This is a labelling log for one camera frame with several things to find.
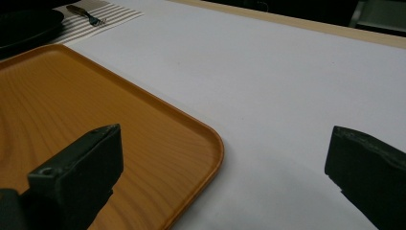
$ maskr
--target orange tray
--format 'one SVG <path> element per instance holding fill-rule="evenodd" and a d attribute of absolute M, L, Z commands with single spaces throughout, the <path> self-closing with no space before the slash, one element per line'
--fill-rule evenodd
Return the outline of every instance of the orange tray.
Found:
<path fill-rule="evenodd" d="M 223 159 L 210 127 L 61 45 L 0 62 L 0 188 L 96 127 L 122 127 L 124 173 L 90 229 L 167 229 Z"/>

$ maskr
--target striped napkin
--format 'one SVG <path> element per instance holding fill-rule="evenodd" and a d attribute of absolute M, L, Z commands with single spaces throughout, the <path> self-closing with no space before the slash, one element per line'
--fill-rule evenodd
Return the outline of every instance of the striped napkin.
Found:
<path fill-rule="evenodd" d="M 72 45 L 143 15 L 140 11 L 134 11 L 99 0 L 82 0 L 73 5 L 84 8 L 91 15 L 98 17 L 98 19 L 106 18 L 105 25 L 101 27 L 91 26 L 87 18 L 70 13 L 66 10 L 66 6 L 56 8 L 55 10 L 65 15 L 65 19 L 62 21 L 64 31 L 59 37 L 52 40 L 50 44 Z"/>

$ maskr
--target black plate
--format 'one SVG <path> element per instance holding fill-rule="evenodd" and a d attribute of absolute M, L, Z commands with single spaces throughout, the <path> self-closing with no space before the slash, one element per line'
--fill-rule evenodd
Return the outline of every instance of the black plate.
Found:
<path fill-rule="evenodd" d="M 0 14 L 0 57 L 32 49 L 62 29 L 60 11 L 32 10 Z"/>

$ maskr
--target white table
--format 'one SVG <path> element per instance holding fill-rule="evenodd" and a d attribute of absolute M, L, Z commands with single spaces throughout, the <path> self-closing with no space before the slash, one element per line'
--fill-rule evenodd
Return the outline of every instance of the white table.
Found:
<path fill-rule="evenodd" d="M 333 126 L 406 150 L 406 50 L 168 1 L 71 46 L 213 127 L 223 166 L 174 229 L 375 229 L 324 174 Z"/>

